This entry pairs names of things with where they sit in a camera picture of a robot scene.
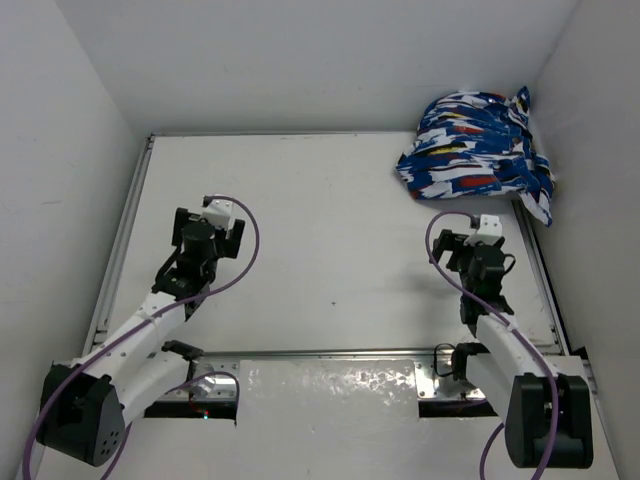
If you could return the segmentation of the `blue patterned trousers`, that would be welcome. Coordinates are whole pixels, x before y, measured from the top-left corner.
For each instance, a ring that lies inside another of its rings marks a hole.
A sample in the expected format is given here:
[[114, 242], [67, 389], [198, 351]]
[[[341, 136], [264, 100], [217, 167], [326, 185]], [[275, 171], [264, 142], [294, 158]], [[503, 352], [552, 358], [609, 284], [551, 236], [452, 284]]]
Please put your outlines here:
[[517, 195], [543, 225], [552, 224], [554, 178], [529, 128], [531, 96], [458, 91], [425, 109], [396, 172], [416, 200]]

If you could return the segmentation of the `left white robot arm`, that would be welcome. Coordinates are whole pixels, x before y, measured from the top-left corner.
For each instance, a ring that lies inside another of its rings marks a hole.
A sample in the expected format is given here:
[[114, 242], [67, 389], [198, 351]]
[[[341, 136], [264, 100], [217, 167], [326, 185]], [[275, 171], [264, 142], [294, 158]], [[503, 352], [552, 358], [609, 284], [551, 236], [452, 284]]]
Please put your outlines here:
[[245, 223], [238, 201], [206, 196], [200, 212], [177, 209], [173, 253], [138, 309], [89, 354], [55, 364], [42, 390], [40, 413], [27, 441], [99, 467], [114, 456], [127, 428], [190, 373], [200, 350], [171, 339], [215, 294], [217, 263], [237, 257]]

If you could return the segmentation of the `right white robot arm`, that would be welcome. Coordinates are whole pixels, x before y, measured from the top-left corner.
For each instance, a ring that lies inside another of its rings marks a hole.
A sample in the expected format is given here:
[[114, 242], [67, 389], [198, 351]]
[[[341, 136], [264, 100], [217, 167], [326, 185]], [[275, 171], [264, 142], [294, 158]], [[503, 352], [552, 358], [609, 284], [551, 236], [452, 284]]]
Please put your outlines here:
[[460, 317], [474, 337], [452, 353], [452, 376], [478, 388], [500, 417], [518, 468], [588, 469], [593, 463], [590, 389], [547, 360], [517, 325], [502, 293], [509, 273], [501, 235], [443, 230], [430, 260], [458, 275]]

